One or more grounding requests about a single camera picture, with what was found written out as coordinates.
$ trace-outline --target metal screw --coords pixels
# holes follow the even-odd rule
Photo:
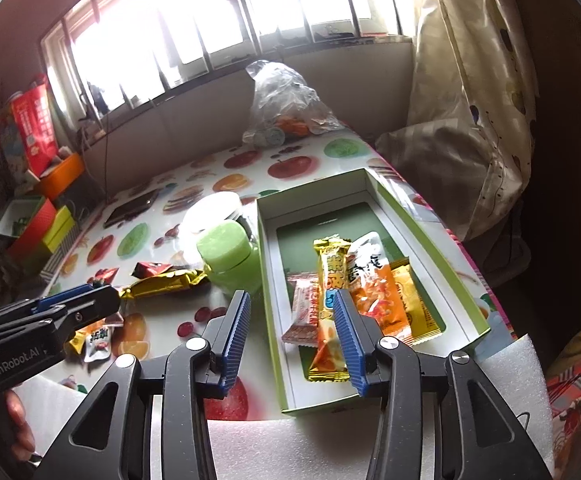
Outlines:
[[[135,362],[135,356],[133,354],[122,354],[117,359],[115,359],[115,364],[118,368],[128,368]]]
[[[451,354],[451,358],[458,365],[465,365],[466,363],[468,363],[471,360],[469,355],[466,352],[464,352],[463,350],[458,350],[456,352],[453,352],[453,354]]]
[[[206,346],[206,339],[203,337],[193,337],[186,342],[186,348],[189,350],[201,350]]]
[[[397,348],[399,345],[399,340],[392,335],[385,335],[383,338],[379,340],[379,345],[386,350],[392,350]]]

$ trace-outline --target table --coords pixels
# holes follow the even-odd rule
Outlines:
[[[196,237],[180,224],[186,210],[200,198],[220,190],[237,192],[244,214],[253,219],[254,201],[266,194],[299,186],[344,171],[373,168],[385,176],[404,208],[423,227],[451,263],[475,298],[491,327],[491,332],[475,349],[482,360],[505,348],[516,339],[501,305],[459,240],[442,224],[437,215],[368,144],[349,130],[310,136],[281,148],[249,150],[236,146],[168,171],[133,189],[118,193],[102,205],[65,258],[48,293],[80,285],[104,269],[117,269],[111,284],[127,286],[137,262],[170,262],[200,266]],[[160,189],[158,199],[148,211],[132,221],[104,228],[110,213],[129,198]],[[192,323],[195,336],[205,322],[196,313],[228,306],[229,298],[213,285],[170,295],[141,298],[124,306],[125,316],[133,315],[145,324],[143,336],[146,358],[167,354],[185,338],[177,335],[183,322]],[[46,370],[44,375],[70,387],[89,390],[112,360],[85,365],[77,356]],[[270,362],[266,321],[262,305],[253,305],[251,328],[244,348],[239,381],[222,402],[207,407],[208,418],[261,420],[282,418],[276,400]]]

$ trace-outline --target beige curtain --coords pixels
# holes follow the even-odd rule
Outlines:
[[[531,176],[535,68],[515,0],[414,0],[408,126],[376,147],[461,239],[494,226]]]

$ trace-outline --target green bottle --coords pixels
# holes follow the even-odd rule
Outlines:
[[[236,290],[251,295],[262,286],[259,249],[244,228],[234,220],[224,220],[206,231],[197,241],[209,280],[228,296]]]

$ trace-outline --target green lid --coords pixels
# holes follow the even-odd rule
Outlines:
[[[246,231],[234,220],[224,220],[197,241],[197,250],[213,272],[225,272],[243,262],[252,251]]]

